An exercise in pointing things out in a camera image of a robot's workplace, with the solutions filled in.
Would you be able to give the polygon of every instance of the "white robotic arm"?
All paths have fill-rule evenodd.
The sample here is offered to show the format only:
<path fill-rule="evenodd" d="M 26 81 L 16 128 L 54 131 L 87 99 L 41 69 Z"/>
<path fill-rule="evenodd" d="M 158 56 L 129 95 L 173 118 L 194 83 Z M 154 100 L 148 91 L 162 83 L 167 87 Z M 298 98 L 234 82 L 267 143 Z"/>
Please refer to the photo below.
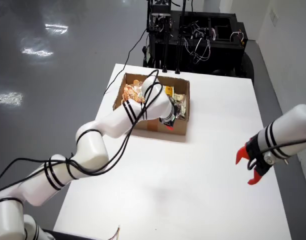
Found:
<path fill-rule="evenodd" d="M 93 174 L 99 173 L 109 163 L 104 135 L 118 138 L 142 120 L 161 118 L 164 123 L 173 125 L 173 105 L 155 76 L 149 76 L 144 81 L 142 93 L 148 105 L 129 99 L 108 116 L 80 127 L 76 133 L 76 154 L 70 160 Z M 56 154 L 50 160 L 65 161 L 66 158 Z M 0 191 L 0 240 L 25 238 L 23 202 L 41 206 L 72 180 L 91 175 L 65 162 L 53 165 L 51 161 L 41 165 L 31 175 L 42 170 L 39 174 Z"/>
<path fill-rule="evenodd" d="M 247 169 L 254 168 L 254 178 L 249 180 L 248 184 L 254 185 L 275 163 L 286 161 L 304 149 L 306 149 L 306 105 L 300 104 L 253 136 L 237 152 L 236 164 L 241 158 L 248 160 Z"/>

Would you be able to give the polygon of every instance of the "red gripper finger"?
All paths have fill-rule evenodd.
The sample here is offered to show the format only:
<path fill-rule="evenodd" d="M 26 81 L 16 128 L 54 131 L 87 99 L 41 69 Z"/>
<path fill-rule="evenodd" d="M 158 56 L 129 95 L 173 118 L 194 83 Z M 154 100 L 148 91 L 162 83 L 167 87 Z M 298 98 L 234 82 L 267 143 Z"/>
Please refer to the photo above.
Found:
<path fill-rule="evenodd" d="M 247 152 L 247 149 L 246 149 L 245 146 L 241 147 L 241 148 L 237 151 L 237 154 L 236 154 L 236 162 L 235 162 L 235 164 L 238 164 L 242 158 L 245 158 L 245 159 L 250 160 L 250 157 L 249 157 L 249 155 L 248 155 L 248 152 Z"/>
<path fill-rule="evenodd" d="M 254 178 L 250 179 L 247 183 L 250 185 L 257 184 L 261 180 L 262 176 L 258 174 L 257 171 L 254 170 Z"/>

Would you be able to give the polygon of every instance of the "open cardboard box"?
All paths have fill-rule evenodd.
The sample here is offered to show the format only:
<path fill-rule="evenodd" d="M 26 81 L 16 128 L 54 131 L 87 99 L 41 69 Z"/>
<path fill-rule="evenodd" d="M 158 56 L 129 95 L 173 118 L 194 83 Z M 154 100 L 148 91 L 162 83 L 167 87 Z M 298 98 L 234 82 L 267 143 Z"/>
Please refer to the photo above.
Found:
<path fill-rule="evenodd" d="M 126 84 L 133 84 L 133 81 L 137 79 L 144 82 L 147 79 L 146 75 L 125 73 L 121 86 L 119 87 L 117 97 L 115 99 L 113 110 L 121 105 L 122 95 Z M 139 121 L 135 128 L 148 130 L 153 132 L 161 132 L 167 134 L 185 135 L 187 133 L 187 126 L 190 116 L 190 82 L 180 78 L 158 76 L 158 81 L 164 86 L 174 87 L 174 92 L 177 94 L 186 95 L 186 112 L 185 119 L 176 119 L 174 122 L 173 130 L 168 129 L 159 119 Z"/>

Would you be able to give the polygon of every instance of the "white table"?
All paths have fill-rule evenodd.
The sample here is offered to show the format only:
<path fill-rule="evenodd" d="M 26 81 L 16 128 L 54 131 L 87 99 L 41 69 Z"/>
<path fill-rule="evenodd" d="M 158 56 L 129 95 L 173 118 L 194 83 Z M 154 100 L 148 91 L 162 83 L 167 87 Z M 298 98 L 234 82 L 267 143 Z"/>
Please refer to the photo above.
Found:
<path fill-rule="evenodd" d="M 115 65 L 110 81 L 122 68 Z M 152 69 L 128 65 L 125 71 Z M 123 75 L 96 119 L 112 112 Z M 120 225 L 120 240 L 291 239 L 274 170 L 250 186 L 247 161 L 235 165 L 238 149 L 263 128 L 251 80 L 159 75 L 190 81 L 186 136 L 135 130 L 112 171 L 71 183 L 54 231 L 105 240 Z M 123 138 L 104 137 L 110 156 Z"/>

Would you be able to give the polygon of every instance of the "glossy floor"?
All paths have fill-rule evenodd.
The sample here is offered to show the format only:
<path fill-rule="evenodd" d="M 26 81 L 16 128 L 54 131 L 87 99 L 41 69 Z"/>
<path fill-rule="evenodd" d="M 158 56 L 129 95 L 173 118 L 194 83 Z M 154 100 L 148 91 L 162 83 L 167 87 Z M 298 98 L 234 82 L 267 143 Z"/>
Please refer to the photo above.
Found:
<path fill-rule="evenodd" d="M 146 27 L 146 3 L 0 0 L 0 172 L 17 157 L 48 159 L 75 151 L 77 129 L 95 118 L 115 63 L 125 62 Z M 142 65 L 145 37 L 128 64 Z M 267 125 L 282 112 L 256 42 L 249 41 L 246 52 Z M 300 164 L 292 165 L 275 171 L 291 235 L 306 239 L 306 182 Z M 0 187 L 36 167 L 18 163 Z M 25 212 L 52 229 L 67 189 L 41 207 L 26 204 Z"/>

